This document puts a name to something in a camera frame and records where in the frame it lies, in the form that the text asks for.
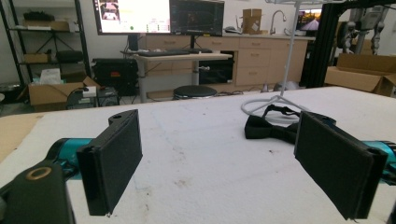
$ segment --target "cabinet drawer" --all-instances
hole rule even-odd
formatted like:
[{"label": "cabinet drawer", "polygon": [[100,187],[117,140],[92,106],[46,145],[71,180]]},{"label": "cabinet drawer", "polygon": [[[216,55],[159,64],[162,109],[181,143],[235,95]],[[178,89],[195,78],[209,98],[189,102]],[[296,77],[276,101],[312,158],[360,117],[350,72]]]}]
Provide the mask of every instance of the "cabinet drawer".
[{"label": "cabinet drawer", "polygon": [[196,48],[216,50],[238,50],[239,37],[204,37],[196,39]]},{"label": "cabinet drawer", "polygon": [[147,35],[146,49],[181,49],[190,45],[185,35]]},{"label": "cabinet drawer", "polygon": [[[290,41],[288,39],[269,39],[268,43],[271,49],[289,49]],[[306,50],[306,41],[294,40],[293,50]]]},{"label": "cabinet drawer", "polygon": [[161,71],[149,71],[146,73],[147,76],[169,76],[169,75],[184,75],[191,74],[191,69],[173,69],[173,70],[161,70]]},{"label": "cabinet drawer", "polygon": [[238,68],[236,85],[262,85],[268,76],[268,67],[245,67]]},{"label": "cabinet drawer", "polygon": [[270,56],[270,49],[240,49],[238,52],[238,67],[268,66]]},{"label": "cabinet drawer", "polygon": [[163,62],[146,63],[146,71],[161,71],[173,69],[192,69],[192,62]]},{"label": "cabinet drawer", "polygon": [[269,48],[271,48],[271,45],[269,45],[268,39],[241,37],[241,38],[239,38],[239,48],[241,48],[241,49],[269,49]]}]

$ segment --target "round stool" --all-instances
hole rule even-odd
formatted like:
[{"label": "round stool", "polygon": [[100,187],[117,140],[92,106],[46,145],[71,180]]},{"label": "round stool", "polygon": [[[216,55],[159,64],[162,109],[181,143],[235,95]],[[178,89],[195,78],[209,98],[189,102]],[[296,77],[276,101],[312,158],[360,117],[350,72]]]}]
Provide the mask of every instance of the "round stool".
[{"label": "round stool", "polygon": [[218,92],[207,86],[181,86],[174,89],[174,100],[203,99],[213,97]]}]

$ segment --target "black bin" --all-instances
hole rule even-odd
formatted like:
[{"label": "black bin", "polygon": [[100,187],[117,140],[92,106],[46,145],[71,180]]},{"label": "black bin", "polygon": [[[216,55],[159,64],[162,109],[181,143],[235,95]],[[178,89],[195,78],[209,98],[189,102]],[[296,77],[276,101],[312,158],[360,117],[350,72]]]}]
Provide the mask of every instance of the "black bin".
[{"label": "black bin", "polygon": [[113,87],[119,96],[136,95],[137,63],[135,59],[93,59],[94,80]]}]

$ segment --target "monitor stand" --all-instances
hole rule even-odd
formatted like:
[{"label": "monitor stand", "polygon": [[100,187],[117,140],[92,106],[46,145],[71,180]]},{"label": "monitor stand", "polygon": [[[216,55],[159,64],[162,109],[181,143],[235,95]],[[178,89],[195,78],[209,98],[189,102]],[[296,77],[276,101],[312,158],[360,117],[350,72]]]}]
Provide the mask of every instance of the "monitor stand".
[{"label": "monitor stand", "polygon": [[187,49],[189,51],[189,53],[211,53],[212,50],[211,49],[196,49],[195,48],[195,35],[191,35],[190,36],[190,49]]},{"label": "monitor stand", "polygon": [[128,49],[131,51],[139,50],[139,38],[140,34],[129,34],[128,35]]}]

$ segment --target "white table surface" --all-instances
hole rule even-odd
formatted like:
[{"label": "white table surface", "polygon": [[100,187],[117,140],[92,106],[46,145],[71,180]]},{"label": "white table surface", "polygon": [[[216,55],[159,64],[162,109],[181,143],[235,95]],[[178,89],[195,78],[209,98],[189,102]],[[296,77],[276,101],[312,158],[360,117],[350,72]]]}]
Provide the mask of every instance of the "white table surface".
[{"label": "white table surface", "polygon": [[[240,105],[274,94],[48,113],[0,163],[0,184],[41,161],[56,140],[95,137],[110,116],[138,109],[143,159],[112,217],[90,217],[81,181],[67,181],[78,223],[355,223],[294,159],[293,145],[245,138]],[[284,96],[360,140],[396,142],[396,99],[337,87]],[[385,223],[395,200],[396,187],[380,184],[359,223]]]}]

